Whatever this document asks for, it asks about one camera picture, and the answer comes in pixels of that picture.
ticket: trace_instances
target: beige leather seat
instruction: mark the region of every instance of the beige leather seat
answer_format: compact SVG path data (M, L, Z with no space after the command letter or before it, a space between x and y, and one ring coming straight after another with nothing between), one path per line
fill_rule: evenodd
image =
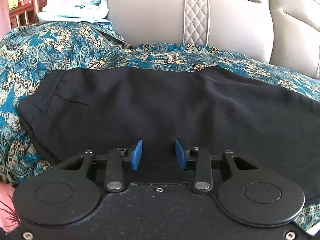
M150 42L208 45L319 79L318 2L108 0L108 19L133 46Z

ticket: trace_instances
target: circular pad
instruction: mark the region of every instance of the circular pad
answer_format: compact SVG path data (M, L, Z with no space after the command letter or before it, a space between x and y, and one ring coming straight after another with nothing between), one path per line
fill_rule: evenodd
M293 221L305 201L297 184L267 169L234 169L218 188L217 199L232 218L257 227Z
M268 204L277 201L281 197L281 190L269 183L256 182L247 185L244 188L244 194L254 202Z
M42 226L76 222L99 201L99 188L84 174L55 168L22 183L13 195L18 215Z

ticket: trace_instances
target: black pants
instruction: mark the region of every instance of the black pants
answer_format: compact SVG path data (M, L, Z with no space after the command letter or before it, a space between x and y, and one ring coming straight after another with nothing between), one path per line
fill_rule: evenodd
M56 164L139 139L144 169L170 172L174 141L231 149L320 196L320 104L219 67L195 73L136 68L53 71L18 111L38 153Z

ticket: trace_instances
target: red object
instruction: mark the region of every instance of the red object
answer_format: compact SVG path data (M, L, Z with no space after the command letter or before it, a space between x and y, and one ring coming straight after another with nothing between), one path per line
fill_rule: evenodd
M23 0L23 1L18 2L18 5L19 5L19 6L22 6L22 5L31 3L31 2L32 2L32 0Z
M12 203L14 188L3 182L0 183L0 227L7 233L20 225L20 219Z

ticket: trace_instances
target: teal paisley blanket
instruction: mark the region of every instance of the teal paisley blanket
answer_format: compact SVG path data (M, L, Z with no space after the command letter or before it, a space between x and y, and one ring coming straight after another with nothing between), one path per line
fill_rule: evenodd
M20 124L16 106L54 69L131 66L192 72L216 66L282 86L320 102L320 82L232 51L188 44L129 48L114 32L94 24L53 22L12 30L0 42L0 177L18 184L50 168ZM305 229L320 221L320 202L304 208Z

